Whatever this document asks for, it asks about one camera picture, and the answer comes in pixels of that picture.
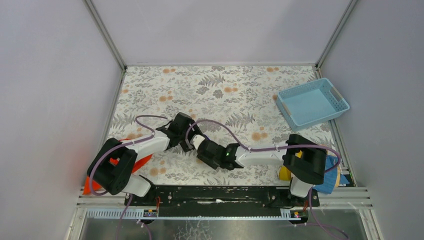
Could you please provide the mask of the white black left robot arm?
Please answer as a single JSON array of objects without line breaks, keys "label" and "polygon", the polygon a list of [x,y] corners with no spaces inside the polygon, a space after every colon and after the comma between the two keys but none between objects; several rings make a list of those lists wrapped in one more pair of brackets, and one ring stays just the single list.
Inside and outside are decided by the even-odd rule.
[{"label": "white black left robot arm", "polygon": [[113,137],[106,140],[86,172],[87,191],[95,196],[126,193],[144,197],[152,183],[134,174],[137,162],[177,146],[184,152],[192,151],[193,138],[203,135],[194,119],[182,112],[168,119],[163,126],[143,127],[150,131],[150,135],[127,140]]}]

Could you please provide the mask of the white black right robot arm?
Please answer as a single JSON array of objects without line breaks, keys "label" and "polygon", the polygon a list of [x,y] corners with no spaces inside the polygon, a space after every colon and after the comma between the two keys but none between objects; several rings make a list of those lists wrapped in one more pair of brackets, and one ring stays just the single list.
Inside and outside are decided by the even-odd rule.
[{"label": "white black right robot arm", "polygon": [[191,143],[197,158],[213,169],[285,167],[290,172],[289,194],[297,198],[306,198],[313,186],[324,182],[327,150],[298,134],[291,134],[286,142],[261,148],[243,147],[239,143],[222,146],[202,135],[195,135]]}]

